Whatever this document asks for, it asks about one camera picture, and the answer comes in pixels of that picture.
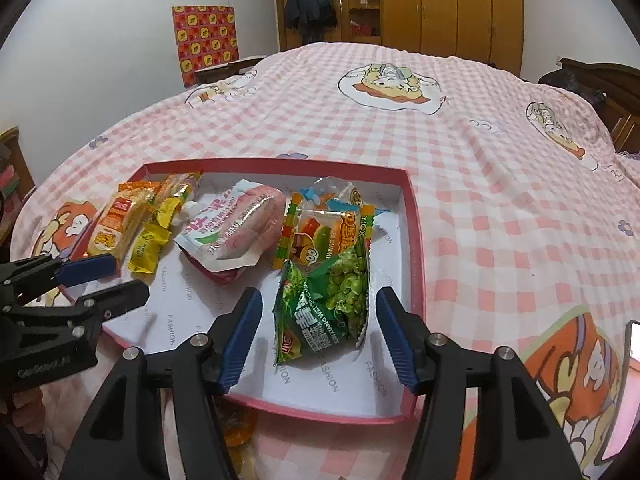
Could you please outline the person's left hand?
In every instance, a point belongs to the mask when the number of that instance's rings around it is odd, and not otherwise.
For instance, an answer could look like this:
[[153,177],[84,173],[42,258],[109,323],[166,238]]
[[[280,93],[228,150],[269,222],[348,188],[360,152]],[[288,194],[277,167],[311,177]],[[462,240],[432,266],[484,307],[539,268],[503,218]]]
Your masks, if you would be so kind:
[[11,424],[25,434],[38,434],[46,418],[42,390],[33,388],[15,393],[11,402],[1,400],[1,414],[8,415]]

